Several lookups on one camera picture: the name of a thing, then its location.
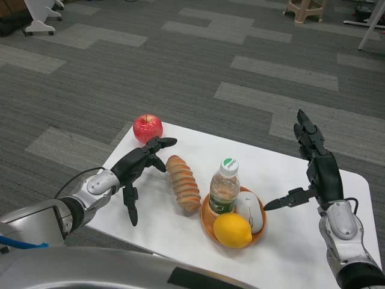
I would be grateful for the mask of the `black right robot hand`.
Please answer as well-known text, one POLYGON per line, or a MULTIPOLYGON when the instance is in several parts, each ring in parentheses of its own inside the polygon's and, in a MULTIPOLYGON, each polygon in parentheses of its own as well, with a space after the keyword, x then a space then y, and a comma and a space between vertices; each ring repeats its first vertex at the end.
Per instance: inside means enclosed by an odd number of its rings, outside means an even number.
POLYGON ((314 197, 321 206, 344 199, 343 185, 334 155, 324 147, 324 137, 317 125, 313 124, 303 110, 297 113, 294 134, 300 145, 303 159, 308 161, 306 171, 309 188, 295 188, 279 199, 264 206, 265 211, 305 204, 314 197))

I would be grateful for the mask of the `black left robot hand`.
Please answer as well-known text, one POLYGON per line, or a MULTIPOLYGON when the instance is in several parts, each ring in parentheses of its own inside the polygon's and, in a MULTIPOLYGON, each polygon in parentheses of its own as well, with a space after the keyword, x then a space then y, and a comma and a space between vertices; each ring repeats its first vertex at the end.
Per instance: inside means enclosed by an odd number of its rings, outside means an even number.
POLYGON ((145 146, 135 148, 122 157, 111 169, 123 189, 123 203, 128 209, 129 218, 133 226, 138 223, 138 212, 135 206, 138 200, 137 188, 133 186, 145 168, 154 166, 160 172, 166 172, 166 166, 156 153, 163 148, 174 146, 176 138, 158 136, 149 140, 145 146))

